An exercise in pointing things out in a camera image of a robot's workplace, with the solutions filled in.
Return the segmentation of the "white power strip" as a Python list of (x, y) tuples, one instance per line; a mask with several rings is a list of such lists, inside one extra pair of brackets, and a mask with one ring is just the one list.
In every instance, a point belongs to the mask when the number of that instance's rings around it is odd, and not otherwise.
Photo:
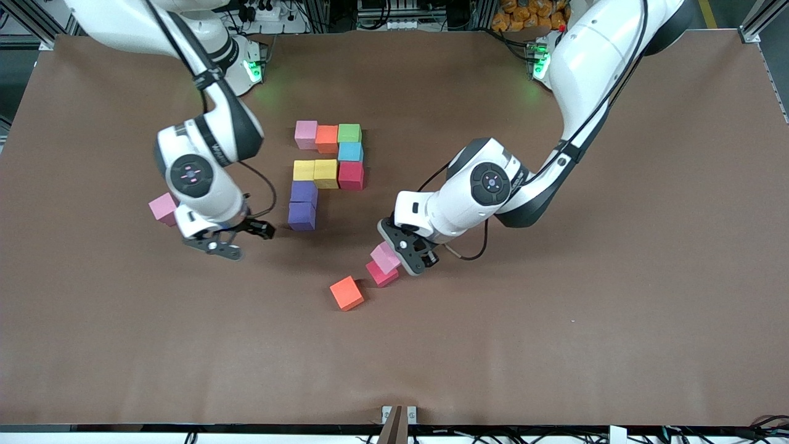
[(361, 20), (358, 29), (363, 31), (411, 31), (425, 30), (426, 26), (433, 25), (433, 22), (425, 22), (423, 17), (389, 18), (384, 22), (380, 17), (372, 17), (370, 20)]
[(284, 14), (280, 0), (235, 0), (242, 23), (279, 22)]

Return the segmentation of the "crimson foam cube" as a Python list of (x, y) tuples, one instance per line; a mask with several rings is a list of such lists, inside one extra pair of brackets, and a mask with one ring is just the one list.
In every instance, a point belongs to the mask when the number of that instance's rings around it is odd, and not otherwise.
[(375, 261), (370, 261), (366, 264), (366, 270), (371, 276), (372, 280), (375, 282), (377, 287), (381, 289), (381, 287), (385, 287), (386, 285), (391, 284), (391, 282), (396, 281), (399, 278), (398, 269), (394, 268), (389, 272), (384, 272), (381, 269), (380, 265), (377, 264)]
[(362, 162), (341, 161), (337, 175), (340, 189), (362, 191), (366, 185), (366, 169)]

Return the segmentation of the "pink foam cube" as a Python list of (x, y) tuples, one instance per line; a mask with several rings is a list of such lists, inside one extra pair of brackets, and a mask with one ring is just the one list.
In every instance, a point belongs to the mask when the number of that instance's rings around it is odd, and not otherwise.
[(378, 244), (370, 253), (370, 256), (372, 261), (377, 264), (378, 268), (384, 274), (389, 274), (397, 270), (401, 265), (397, 253), (395, 253), (391, 246), (385, 241)]
[(301, 150), (316, 150), (318, 121), (298, 120), (294, 129), (294, 141)]
[(175, 211), (178, 205), (178, 200), (170, 193), (165, 193), (149, 202), (150, 211), (155, 219), (168, 227), (177, 225)]

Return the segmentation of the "aluminium frame profile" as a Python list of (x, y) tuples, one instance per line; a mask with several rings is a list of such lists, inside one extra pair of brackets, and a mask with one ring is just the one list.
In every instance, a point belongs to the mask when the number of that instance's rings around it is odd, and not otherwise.
[(738, 26), (741, 42), (760, 42), (759, 33), (787, 8), (789, 0), (755, 0), (753, 7)]
[(51, 51), (59, 35), (87, 35), (65, 0), (0, 0), (0, 49)]

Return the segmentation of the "orange crumpled bag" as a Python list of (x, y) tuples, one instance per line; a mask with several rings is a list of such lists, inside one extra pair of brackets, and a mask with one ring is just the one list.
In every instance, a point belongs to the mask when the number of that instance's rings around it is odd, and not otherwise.
[(496, 33), (536, 27), (563, 31), (571, 16), (570, 0), (498, 0), (490, 28)]

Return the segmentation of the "aluminium frame post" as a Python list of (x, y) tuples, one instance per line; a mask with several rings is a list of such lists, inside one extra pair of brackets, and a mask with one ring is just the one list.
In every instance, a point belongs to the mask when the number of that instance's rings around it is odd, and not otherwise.
[(409, 444), (409, 424), (407, 413), (403, 413), (406, 406), (392, 406), (393, 409), (384, 422), (375, 444)]

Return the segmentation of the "table cover sheet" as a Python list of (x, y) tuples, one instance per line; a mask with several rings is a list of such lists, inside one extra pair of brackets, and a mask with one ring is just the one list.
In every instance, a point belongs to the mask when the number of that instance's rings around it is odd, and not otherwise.
[[(201, 111), (183, 65), (64, 37), (0, 155), (0, 422), (748, 425), (789, 415), (789, 125), (760, 50), (688, 31), (643, 59), (544, 216), (490, 225), (378, 289), (377, 221), (474, 138), (537, 169), (552, 95), (481, 33), (286, 36), (245, 96), (279, 195), (242, 261), (149, 202), (158, 130)], [(298, 120), (359, 123), (364, 189), (287, 224)], [(364, 303), (341, 311), (352, 276)]]

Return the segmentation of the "orange foam cube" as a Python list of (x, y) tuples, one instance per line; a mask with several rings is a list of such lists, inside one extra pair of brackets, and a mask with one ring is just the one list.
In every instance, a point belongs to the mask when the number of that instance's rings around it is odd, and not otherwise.
[(355, 309), (366, 300), (352, 276), (346, 276), (335, 282), (329, 289), (338, 308), (343, 312)]
[(314, 142), (319, 154), (338, 154), (338, 130), (338, 125), (317, 126)]

